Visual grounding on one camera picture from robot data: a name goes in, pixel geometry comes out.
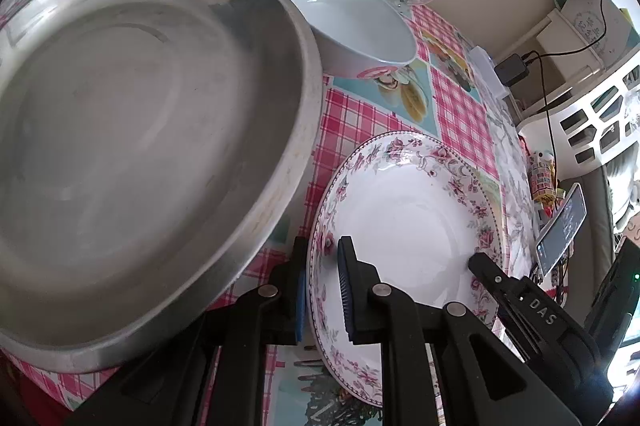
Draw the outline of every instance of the tablecloth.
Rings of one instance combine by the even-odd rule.
[[[427,6],[406,8],[402,14],[418,43],[418,58],[404,70],[409,80],[324,77],[319,132],[296,194],[269,240],[212,307],[228,305],[265,282],[273,265],[287,258],[294,238],[309,235],[324,188],[341,162],[360,143],[391,130],[433,135],[476,169],[502,221],[505,269],[518,278],[529,274],[533,209],[526,163],[507,107],[490,94],[468,58],[472,44],[454,26]],[[494,332],[501,334],[499,323]],[[71,409],[114,372],[55,374],[10,358]],[[308,327],[298,346],[269,347],[264,426],[370,426],[380,418],[380,409],[351,397],[330,376]]]

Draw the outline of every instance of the metal screw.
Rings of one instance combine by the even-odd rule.
[[[462,305],[462,303],[459,303],[457,301],[452,301],[451,303],[447,304],[447,312],[452,316],[460,317],[465,315],[466,308],[464,305]]]
[[[273,298],[277,293],[278,288],[275,285],[270,285],[269,283],[258,287],[258,294],[263,298]]]
[[[377,283],[371,290],[376,296],[389,296],[391,294],[391,288],[386,283]]]

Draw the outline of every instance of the floral plate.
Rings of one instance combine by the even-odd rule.
[[[498,310],[466,266],[484,251],[502,267],[498,226],[470,166],[415,132],[370,139],[342,164],[318,208],[307,255],[311,326],[324,363],[353,395],[382,406],[379,345],[353,345],[344,327],[337,241],[417,302],[460,301],[488,327]]]

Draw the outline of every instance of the stainless steel container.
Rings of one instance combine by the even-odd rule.
[[[290,0],[32,0],[0,57],[0,346],[120,364],[276,225],[318,130],[316,42]]]

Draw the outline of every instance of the phone screen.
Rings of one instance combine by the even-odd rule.
[[[587,208],[584,204],[582,188],[576,183],[558,215],[548,228],[543,229],[543,234],[536,246],[538,263],[543,276],[546,276],[558,263],[586,216]]]

